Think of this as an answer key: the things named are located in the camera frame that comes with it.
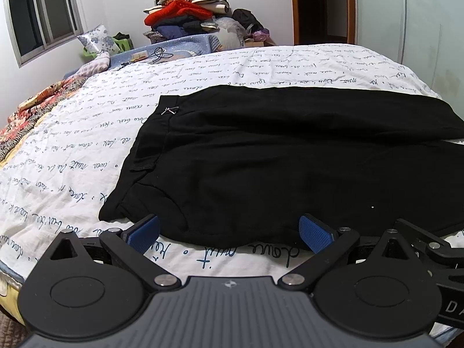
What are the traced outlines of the black pants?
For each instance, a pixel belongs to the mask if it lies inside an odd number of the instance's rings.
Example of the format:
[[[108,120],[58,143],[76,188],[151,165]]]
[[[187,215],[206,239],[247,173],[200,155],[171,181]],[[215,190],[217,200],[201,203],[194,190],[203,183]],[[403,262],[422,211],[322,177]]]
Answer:
[[[463,228],[463,120],[434,97],[214,86],[164,95],[138,131],[105,222],[147,215],[199,246],[295,244],[312,215],[375,235],[405,219]]]

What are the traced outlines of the white script-print bed sheet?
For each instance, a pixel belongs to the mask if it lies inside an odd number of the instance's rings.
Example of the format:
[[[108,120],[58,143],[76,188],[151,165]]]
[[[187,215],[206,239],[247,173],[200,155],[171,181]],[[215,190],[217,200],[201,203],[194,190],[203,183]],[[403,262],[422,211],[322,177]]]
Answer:
[[[110,228],[98,212],[160,96],[216,85],[434,96],[409,68],[343,44],[244,48],[92,76],[1,163],[1,306],[8,313],[21,318],[19,290],[60,231],[93,237]]]

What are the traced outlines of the floral patterned blanket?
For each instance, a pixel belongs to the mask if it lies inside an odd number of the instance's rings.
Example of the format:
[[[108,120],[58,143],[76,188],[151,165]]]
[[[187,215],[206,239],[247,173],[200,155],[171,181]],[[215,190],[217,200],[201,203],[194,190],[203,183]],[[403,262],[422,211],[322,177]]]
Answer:
[[[49,85],[35,96],[22,102],[8,118],[8,123],[1,129],[1,161],[7,158],[45,114],[51,112],[58,103],[72,97],[90,77],[105,72],[109,65],[109,52],[101,51],[74,74]]]

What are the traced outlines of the light blue quilt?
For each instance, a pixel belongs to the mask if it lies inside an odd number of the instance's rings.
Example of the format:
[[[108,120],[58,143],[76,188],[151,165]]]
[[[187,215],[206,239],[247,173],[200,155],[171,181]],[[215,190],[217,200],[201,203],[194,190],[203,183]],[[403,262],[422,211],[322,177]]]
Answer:
[[[166,61],[214,53],[219,48],[220,40],[214,34],[191,35],[118,53],[110,57],[108,68],[120,68],[134,63],[135,55],[140,53],[146,54],[146,57],[138,62],[160,64]]]

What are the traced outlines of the blue floral white pillow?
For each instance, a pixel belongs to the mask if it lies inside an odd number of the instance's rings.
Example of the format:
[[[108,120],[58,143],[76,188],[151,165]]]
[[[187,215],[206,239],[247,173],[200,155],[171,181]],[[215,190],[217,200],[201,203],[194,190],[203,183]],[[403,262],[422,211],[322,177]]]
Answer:
[[[119,53],[119,47],[114,38],[108,34],[104,24],[85,32],[77,37],[88,53],[108,52],[110,55]]]

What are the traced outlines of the pile of clothes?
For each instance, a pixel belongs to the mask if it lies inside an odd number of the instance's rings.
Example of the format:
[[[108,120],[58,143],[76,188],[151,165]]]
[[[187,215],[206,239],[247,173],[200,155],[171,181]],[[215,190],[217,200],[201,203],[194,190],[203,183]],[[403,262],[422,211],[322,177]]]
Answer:
[[[272,46],[270,31],[255,15],[244,9],[232,10],[227,0],[154,0],[144,10],[144,36],[152,43],[211,34],[219,50]]]

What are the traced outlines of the frosted glass wardrobe door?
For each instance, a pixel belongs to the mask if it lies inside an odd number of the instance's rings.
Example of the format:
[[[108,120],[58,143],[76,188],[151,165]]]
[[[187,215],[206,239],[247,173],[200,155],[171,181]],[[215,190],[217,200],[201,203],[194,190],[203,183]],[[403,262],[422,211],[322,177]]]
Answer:
[[[356,42],[463,100],[463,0],[356,0]]]

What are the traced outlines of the brown wooden door frame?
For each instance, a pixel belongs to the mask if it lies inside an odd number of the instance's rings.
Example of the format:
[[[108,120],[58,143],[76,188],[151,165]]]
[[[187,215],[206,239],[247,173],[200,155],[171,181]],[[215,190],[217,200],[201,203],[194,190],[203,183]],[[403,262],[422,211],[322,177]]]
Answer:
[[[356,42],[356,0],[292,0],[296,45]]]

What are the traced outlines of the window with grey frame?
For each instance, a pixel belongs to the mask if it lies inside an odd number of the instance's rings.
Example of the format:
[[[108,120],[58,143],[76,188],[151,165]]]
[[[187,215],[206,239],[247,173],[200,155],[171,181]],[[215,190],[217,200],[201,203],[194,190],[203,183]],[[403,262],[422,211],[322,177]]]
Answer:
[[[83,34],[77,0],[4,0],[6,23],[21,66]]]

